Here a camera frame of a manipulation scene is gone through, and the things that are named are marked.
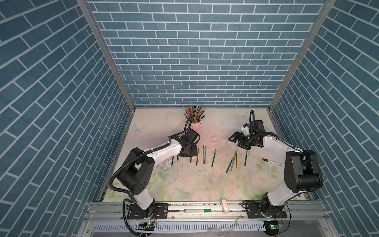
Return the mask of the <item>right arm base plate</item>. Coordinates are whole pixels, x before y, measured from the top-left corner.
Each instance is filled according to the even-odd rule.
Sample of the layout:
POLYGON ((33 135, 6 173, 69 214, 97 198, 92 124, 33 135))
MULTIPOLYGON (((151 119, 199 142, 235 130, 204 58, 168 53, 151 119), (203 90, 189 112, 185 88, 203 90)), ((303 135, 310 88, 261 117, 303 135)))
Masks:
POLYGON ((241 203, 241 206, 245 208, 247 217, 249 219, 270 219, 270 218, 287 218, 285 206, 272 206, 269 203, 248 200, 241 203))

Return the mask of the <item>dark green carving knife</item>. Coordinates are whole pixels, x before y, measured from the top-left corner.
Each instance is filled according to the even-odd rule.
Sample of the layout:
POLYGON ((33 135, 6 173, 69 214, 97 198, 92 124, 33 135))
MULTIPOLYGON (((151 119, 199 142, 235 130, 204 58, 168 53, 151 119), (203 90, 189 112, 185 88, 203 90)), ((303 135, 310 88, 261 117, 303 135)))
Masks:
POLYGON ((228 168, 227 168, 227 170, 226 170, 226 173, 229 172, 229 170, 230 170, 230 168, 232 167, 232 165, 233 165, 233 160, 230 161, 230 163, 229 163, 229 165, 228 165, 228 168))

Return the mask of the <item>silver carving knife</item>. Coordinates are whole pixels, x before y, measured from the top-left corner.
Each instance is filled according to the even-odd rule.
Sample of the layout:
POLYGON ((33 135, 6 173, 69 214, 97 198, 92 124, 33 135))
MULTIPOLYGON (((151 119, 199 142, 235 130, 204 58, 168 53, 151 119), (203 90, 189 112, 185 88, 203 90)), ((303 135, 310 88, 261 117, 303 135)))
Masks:
POLYGON ((230 167, 230 171, 233 170, 233 166, 235 164, 235 159, 236 159, 236 154, 234 155, 233 159, 232 159, 232 162, 231 162, 231 167, 230 167))

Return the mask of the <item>green knife row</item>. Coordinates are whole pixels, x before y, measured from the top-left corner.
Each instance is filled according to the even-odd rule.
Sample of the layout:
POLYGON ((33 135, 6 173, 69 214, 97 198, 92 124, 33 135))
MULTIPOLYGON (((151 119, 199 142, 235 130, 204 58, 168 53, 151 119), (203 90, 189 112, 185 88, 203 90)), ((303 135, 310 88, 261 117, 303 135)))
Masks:
POLYGON ((214 151, 214 154, 213 154, 213 159, 212 159, 211 167, 214 166, 214 162, 215 162, 215 158, 216 158, 216 153, 217 153, 217 148, 215 148, 215 151, 214 151))

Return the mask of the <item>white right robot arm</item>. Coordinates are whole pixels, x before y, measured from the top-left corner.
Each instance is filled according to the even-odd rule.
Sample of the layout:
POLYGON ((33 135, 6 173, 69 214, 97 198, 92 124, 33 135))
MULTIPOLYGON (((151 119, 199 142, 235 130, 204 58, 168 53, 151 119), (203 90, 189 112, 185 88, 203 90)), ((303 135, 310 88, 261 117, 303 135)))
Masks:
POLYGON ((235 132, 228 140, 247 151, 253 146, 267 148, 285 159, 284 181, 263 195, 262 210, 282 207, 294 197, 316 191, 323 186, 324 174, 316 152, 292 146, 275 133, 267 132, 261 120, 250 121, 244 124, 241 130, 235 132))

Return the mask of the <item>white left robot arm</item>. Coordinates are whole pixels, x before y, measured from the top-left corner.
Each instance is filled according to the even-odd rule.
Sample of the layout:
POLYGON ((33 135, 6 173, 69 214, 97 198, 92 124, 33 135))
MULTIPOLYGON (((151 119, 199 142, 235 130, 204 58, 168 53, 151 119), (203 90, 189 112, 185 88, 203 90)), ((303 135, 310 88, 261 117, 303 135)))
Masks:
POLYGON ((170 135, 166 143, 155 148, 132 149, 121 167, 110 178, 108 187, 115 192, 127 194, 141 210, 152 210, 155 200, 147 186, 154 168, 172 157, 194 157, 199 141, 200 135, 195 130, 186 128, 170 135))

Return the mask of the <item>yellow carving knife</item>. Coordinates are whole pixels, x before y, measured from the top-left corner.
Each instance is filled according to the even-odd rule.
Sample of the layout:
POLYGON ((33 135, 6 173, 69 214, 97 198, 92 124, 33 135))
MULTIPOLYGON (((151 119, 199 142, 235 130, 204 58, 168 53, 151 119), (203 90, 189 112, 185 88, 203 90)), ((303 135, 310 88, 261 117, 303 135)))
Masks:
POLYGON ((237 151, 235 152, 235 167, 238 168, 238 156, 237 156, 237 151))

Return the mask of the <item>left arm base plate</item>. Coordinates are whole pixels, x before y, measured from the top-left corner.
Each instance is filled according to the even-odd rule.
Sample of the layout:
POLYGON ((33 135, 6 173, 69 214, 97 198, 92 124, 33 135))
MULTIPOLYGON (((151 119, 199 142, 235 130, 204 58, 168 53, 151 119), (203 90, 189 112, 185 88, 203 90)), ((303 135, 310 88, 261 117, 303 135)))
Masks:
POLYGON ((127 219, 167 219, 168 207, 169 204, 167 203, 153 202, 146 210, 143 210, 137 204, 131 204, 128 209, 127 219))

